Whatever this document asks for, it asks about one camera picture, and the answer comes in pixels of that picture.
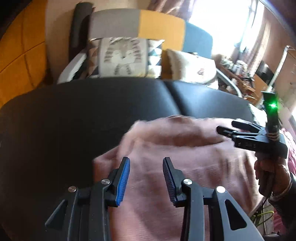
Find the person right hand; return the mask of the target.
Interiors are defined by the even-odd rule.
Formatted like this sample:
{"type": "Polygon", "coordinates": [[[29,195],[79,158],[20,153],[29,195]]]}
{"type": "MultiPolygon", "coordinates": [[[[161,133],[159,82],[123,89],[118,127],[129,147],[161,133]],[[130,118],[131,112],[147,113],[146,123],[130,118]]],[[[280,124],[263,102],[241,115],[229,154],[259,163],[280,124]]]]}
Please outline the person right hand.
{"type": "Polygon", "coordinates": [[[290,185],[290,171],[284,158],[258,154],[254,165],[259,193],[266,198],[278,196],[290,185]]]}

